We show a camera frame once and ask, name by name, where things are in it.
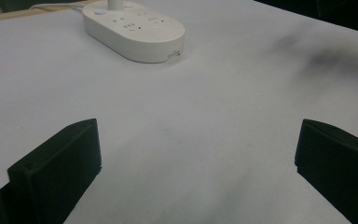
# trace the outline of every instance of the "power strip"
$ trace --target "power strip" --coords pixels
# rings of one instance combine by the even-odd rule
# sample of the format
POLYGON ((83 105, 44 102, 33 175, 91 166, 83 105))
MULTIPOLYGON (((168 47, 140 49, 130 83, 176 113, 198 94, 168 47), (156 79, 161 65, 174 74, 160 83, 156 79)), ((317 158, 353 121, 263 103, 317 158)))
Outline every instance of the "power strip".
POLYGON ((125 58, 163 63, 180 55, 185 27, 150 8, 122 0, 83 7, 86 32, 125 58))

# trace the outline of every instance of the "electrical outlet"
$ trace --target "electrical outlet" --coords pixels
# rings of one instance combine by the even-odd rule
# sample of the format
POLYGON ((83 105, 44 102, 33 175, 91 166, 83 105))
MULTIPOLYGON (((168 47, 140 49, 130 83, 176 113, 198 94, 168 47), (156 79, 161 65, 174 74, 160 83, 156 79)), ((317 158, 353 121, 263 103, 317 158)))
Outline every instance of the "electrical outlet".
POLYGON ((185 27, 139 4, 98 1, 83 8, 86 32, 125 58, 163 63, 182 53, 185 27))

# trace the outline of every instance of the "tabletop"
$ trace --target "tabletop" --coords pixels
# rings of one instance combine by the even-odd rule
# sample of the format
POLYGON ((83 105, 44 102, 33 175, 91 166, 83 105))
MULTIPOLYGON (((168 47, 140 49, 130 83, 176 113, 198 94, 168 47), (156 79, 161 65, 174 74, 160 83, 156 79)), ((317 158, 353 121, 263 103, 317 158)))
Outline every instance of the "tabletop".
POLYGON ((358 136, 358 32, 250 0, 136 0, 185 50, 129 61, 79 10, 0 21, 0 187, 96 118, 103 169, 65 223, 349 223, 296 173, 303 119, 358 136))

